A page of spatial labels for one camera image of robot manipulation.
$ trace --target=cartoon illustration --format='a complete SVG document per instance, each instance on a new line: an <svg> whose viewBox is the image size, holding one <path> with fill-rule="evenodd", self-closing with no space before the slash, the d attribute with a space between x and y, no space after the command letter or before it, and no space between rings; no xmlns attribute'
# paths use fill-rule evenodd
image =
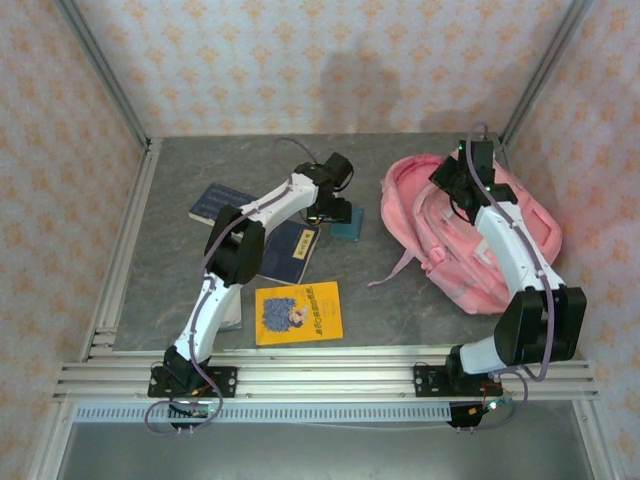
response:
<svg viewBox="0 0 640 480"><path fill-rule="evenodd" d="M309 320L307 307L296 308L293 298L267 298L263 302L262 324L274 333L300 328Z"/></svg>

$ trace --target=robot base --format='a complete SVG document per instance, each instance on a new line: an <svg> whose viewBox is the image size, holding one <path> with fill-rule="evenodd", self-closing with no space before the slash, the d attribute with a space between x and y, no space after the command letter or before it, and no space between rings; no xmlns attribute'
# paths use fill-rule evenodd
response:
<svg viewBox="0 0 640 480"><path fill-rule="evenodd" d="M215 382L224 398L234 398L238 384L236 367L204 367L205 373ZM211 398L217 397L213 389L205 384L192 391L185 390L162 365L151 369L151 380L147 395L150 398Z"/></svg>

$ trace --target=metal plate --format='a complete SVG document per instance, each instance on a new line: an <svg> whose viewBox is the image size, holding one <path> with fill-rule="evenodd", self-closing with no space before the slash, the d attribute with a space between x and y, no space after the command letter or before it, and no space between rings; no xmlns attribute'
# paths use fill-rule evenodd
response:
<svg viewBox="0 0 640 480"><path fill-rule="evenodd" d="M236 385L238 379L238 369L236 367L206 367L205 373L215 382L222 392L224 398L234 398L236 396ZM149 381L149 398L211 398L217 397L216 393L208 388L204 391L192 395L186 392L162 365L151 369L151 380Z"/></svg>
<svg viewBox="0 0 640 480"><path fill-rule="evenodd" d="M468 375L454 387L444 366L415 365L413 384L416 397L499 397L502 387L497 387L489 375Z"/></svg>

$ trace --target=yellow book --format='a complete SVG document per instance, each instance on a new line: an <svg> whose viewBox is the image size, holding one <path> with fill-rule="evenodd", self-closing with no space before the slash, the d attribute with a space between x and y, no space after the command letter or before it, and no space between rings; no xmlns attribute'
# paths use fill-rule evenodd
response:
<svg viewBox="0 0 640 480"><path fill-rule="evenodd" d="M256 290L256 344L342 338L337 282Z"/></svg>

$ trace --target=backpack strap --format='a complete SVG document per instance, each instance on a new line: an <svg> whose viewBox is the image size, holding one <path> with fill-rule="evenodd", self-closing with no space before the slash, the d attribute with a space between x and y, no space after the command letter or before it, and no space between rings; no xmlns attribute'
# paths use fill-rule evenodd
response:
<svg viewBox="0 0 640 480"><path fill-rule="evenodd" d="M367 284L367 287L373 287L375 285L380 285L380 284L386 282L387 280L391 280L398 273L400 273L400 270L402 270L404 267L409 265L409 262L411 260L413 260L414 258L415 258L415 255L413 253L411 253L409 250L405 250L404 253L402 254L402 257L400 257L400 260L398 261L398 263L396 263L396 266L393 267L393 270L391 270L391 273L389 275L387 275L387 277L384 280L378 280L376 282L369 282Z"/></svg>

